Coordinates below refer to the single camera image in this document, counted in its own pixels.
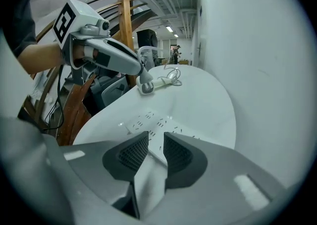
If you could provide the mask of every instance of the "ceiling light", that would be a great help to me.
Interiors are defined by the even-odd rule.
[[[173,32],[171,27],[166,27],[168,29],[169,32]]]

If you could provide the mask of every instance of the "person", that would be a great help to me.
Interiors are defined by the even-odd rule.
[[[35,22],[31,15],[30,0],[18,0],[7,10],[3,33],[17,60],[28,74],[42,72],[64,64],[57,42],[38,45],[35,37]],[[74,45],[73,58],[81,60],[84,47]]]
[[[172,58],[174,59],[174,64],[177,64],[178,62],[178,58],[180,57],[181,53],[178,52],[178,50],[180,49],[180,46],[178,45],[174,51],[173,51],[173,56]]]

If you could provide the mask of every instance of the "wooden railing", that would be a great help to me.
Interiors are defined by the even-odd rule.
[[[87,1],[87,4],[91,4],[97,1],[99,0],[89,0]],[[110,35],[114,39],[124,43],[132,50],[134,49],[132,32],[140,25],[142,25],[145,21],[147,21],[149,18],[155,16],[155,14],[151,10],[147,10],[135,14],[131,17],[133,9],[146,5],[146,3],[143,3],[136,6],[131,6],[131,2],[133,1],[135,0],[118,0],[118,2],[116,3],[109,4],[96,10],[96,12],[98,12],[100,15],[103,15],[117,9],[117,11],[114,11],[105,17],[109,21],[115,20],[117,18],[119,19],[119,24],[110,30]],[[50,22],[36,36],[37,42],[39,42],[52,29],[54,22],[55,20]],[[59,67],[51,69],[51,74],[47,80],[42,96],[35,106],[32,105],[30,98],[26,99],[23,106],[27,113],[42,129],[47,127],[46,123],[43,122],[41,119],[41,115],[43,113],[44,108],[44,101],[52,87],[52,84],[55,82],[58,76],[58,71]],[[56,132],[50,133],[56,137],[59,145],[72,145],[80,129],[91,118],[82,102],[94,78],[95,76],[93,76],[83,86],[74,85],[71,91],[69,92],[67,100],[63,107],[64,124]],[[135,85],[135,79],[135,76],[127,77],[130,87],[133,87]]]

